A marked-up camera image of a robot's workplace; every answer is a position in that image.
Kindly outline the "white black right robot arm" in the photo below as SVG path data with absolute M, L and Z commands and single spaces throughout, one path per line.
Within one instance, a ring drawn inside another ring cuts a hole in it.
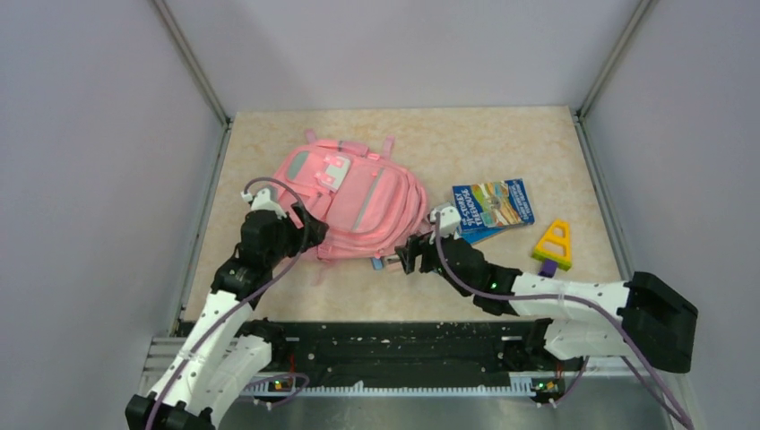
M 692 365 L 697 308 L 656 275 L 579 282 L 488 262 L 461 238 L 411 236 L 395 249 L 402 269 L 434 273 L 487 314 L 534 317 L 528 362 L 549 369 L 576 357 L 636 357 L 650 367 L 686 374 Z

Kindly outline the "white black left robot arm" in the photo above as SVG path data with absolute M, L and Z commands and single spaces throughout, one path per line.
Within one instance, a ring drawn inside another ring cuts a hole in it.
M 302 206 L 292 207 L 297 225 L 278 209 L 247 213 L 240 240 L 217 270 L 201 316 L 164 375 L 135 394 L 125 408 L 130 429 L 214 429 L 240 393 L 263 369 L 276 370 L 287 346 L 269 333 L 239 336 L 259 298 L 274 285 L 282 261 L 320 245 L 327 225 Z

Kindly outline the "blue treehouse book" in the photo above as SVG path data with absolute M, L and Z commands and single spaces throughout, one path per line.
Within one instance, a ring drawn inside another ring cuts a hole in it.
M 474 185 L 454 185 L 453 203 L 463 233 L 533 224 L 535 216 L 521 178 Z

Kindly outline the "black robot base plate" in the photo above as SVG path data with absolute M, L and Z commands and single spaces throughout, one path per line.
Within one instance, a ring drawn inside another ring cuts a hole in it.
M 517 388 L 519 377 L 569 376 L 591 364 L 540 346 L 541 322 L 244 322 L 272 342 L 268 374 L 301 373 L 311 391 Z

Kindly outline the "pink student backpack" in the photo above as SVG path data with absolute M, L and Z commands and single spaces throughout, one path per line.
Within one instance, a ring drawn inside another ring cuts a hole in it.
M 323 139 L 311 129 L 306 143 L 281 163 L 273 190 L 288 210 L 298 200 L 328 227 L 310 260 L 382 259 L 412 235 L 429 232 L 428 193 L 392 159 L 395 139 L 374 151 L 362 142 Z

